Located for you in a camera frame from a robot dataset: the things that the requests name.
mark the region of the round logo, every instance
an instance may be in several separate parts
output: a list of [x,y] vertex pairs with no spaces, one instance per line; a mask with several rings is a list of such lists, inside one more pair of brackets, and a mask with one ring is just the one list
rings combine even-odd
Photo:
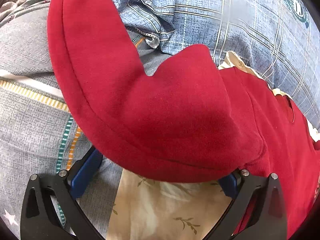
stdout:
[[302,23],[309,27],[309,13],[301,0],[284,0],[293,13],[293,15]]

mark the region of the blue plaid fabric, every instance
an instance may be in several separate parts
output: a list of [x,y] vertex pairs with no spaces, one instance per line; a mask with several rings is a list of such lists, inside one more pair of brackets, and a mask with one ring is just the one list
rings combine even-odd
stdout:
[[171,55],[208,46],[218,65],[235,51],[290,94],[319,128],[319,31],[301,0],[113,0],[122,21]]

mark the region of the yellow dashed stripe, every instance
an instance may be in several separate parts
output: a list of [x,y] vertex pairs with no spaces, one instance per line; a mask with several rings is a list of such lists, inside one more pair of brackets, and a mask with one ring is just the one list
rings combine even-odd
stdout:
[[70,150],[69,150],[69,159],[68,159],[67,168],[66,168],[67,171],[70,170],[70,168],[71,168],[72,160],[73,160],[73,152],[76,148],[76,143],[77,143],[78,138],[80,137],[81,133],[82,133],[82,130],[78,126],[75,137],[73,138],[73,141],[71,143]]
[[135,47],[138,47],[139,44],[140,44],[141,42],[143,42],[145,39],[146,39],[145,37],[142,37],[142,38],[136,43]]
[[43,104],[45,104],[47,106],[51,106],[51,107],[54,107],[56,109],[60,109],[62,111],[70,113],[69,107],[66,104],[64,104],[62,102],[59,102],[59,101],[57,101],[55,99],[46,97],[44,95],[38,94],[36,92],[33,92],[33,91],[29,90],[29,89],[17,86],[15,84],[12,84],[12,83],[4,81],[4,80],[0,80],[0,87],[3,88],[3,89],[9,90],[9,91],[11,91],[13,93],[22,95],[24,97],[36,100],[36,101],[38,101],[40,103],[43,103]]

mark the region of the red fabric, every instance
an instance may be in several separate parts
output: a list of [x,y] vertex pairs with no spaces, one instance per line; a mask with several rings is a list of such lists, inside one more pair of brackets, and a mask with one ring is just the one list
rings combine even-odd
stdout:
[[275,172],[288,237],[302,223],[318,157],[300,110],[263,80],[237,68],[218,71],[204,45],[146,76],[112,0],[51,0],[48,43],[73,117],[112,161],[169,182],[219,179],[236,168]]

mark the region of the silver bolt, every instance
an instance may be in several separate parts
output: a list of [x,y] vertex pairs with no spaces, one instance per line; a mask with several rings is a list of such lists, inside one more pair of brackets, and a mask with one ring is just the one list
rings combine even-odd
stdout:
[[271,178],[278,179],[278,175],[276,173],[271,173]]
[[249,176],[250,172],[248,170],[241,170],[242,176]]
[[66,170],[61,170],[61,171],[59,171],[58,174],[59,174],[60,177],[64,177],[64,176],[66,176],[67,171]]
[[37,174],[32,174],[32,175],[30,176],[30,179],[31,179],[31,180],[36,180],[37,177],[38,177]]

